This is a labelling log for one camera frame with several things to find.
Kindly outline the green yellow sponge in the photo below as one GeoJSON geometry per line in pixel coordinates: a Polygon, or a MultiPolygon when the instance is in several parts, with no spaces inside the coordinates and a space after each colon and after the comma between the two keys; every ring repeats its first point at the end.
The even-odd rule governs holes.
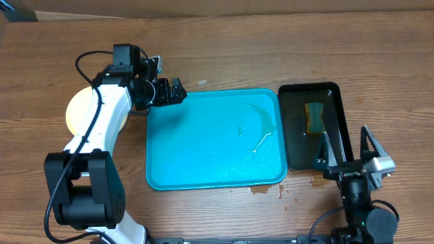
{"type": "Polygon", "coordinates": [[[325,131],[323,122],[323,104],[320,102],[307,103],[304,106],[306,134],[320,134],[325,131]]]}

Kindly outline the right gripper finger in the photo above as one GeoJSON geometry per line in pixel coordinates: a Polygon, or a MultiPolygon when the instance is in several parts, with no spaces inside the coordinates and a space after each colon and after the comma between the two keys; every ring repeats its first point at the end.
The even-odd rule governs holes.
{"type": "Polygon", "coordinates": [[[337,167],[338,163],[328,134],[323,131],[319,142],[317,156],[315,158],[315,168],[331,168],[337,167]]]}
{"type": "Polygon", "coordinates": [[[362,161],[370,161],[374,157],[388,157],[389,154],[374,137],[367,125],[361,127],[360,157],[362,161]]]}

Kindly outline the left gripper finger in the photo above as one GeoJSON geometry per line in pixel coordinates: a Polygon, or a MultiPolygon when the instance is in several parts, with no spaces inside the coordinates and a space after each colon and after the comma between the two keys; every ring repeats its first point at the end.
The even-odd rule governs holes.
{"type": "Polygon", "coordinates": [[[158,105],[171,105],[172,90],[169,81],[166,78],[159,78],[157,80],[157,104],[158,105]]]}
{"type": "Polygon", "coordinates": [[[171,103],[180,104],[187,97],[187,92],[183,88],[181,81],[178,77],[172,79],[171,88],[171,103]]]}

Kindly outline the yellow plate with smear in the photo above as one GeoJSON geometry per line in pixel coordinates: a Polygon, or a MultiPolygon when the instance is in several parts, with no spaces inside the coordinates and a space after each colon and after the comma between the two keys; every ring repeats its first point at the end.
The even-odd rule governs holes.
{"type": "Polygon", "coordinates": [[[118,134],[127,120],[132,99],[126,87],[101,85],[79,91],[66,109],[66,124],[74,136],[83,136],[101,104],[100,114],[95,122],[96,134],[118,134]]]}

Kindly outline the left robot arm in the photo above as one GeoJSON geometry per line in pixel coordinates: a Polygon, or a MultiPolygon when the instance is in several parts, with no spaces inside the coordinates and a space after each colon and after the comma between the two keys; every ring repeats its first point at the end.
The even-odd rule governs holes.
{"type": "Polygon", "coordinates": [[[43,227],[54,243],[97,236],[99,243],[153,243],[146,227],[125,209],[125,190],[113,162],[121,124],[130,113],[181,103],[180,80],[160,78],[162,59],[136,45],[115,44],[113,61],[87,82],[90,107],[62,152],[49,153],[44,172],[50,199],[43,227]]]}

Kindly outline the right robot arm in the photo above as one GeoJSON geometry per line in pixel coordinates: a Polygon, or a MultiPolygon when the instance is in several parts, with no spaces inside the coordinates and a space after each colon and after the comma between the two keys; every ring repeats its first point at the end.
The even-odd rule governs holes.
{"type": "Polygon", "coordinates": [[[360,159],[339,164],[332,150],[328,134],[321,140],[314,168],[323,172],[323,178],[337,183],[342,206],[320,216],[312,225],[308,242],[315,239],[317,225],[326,217],[343,211],[347,225],[334,228],[318,243],[392,243],[397,231],[399,214],[387,201],[372,200],[371,192],[382,187],[383,178],[395,172],[391,156],[373,136],[368,126],[361,128],[360,159]]]}

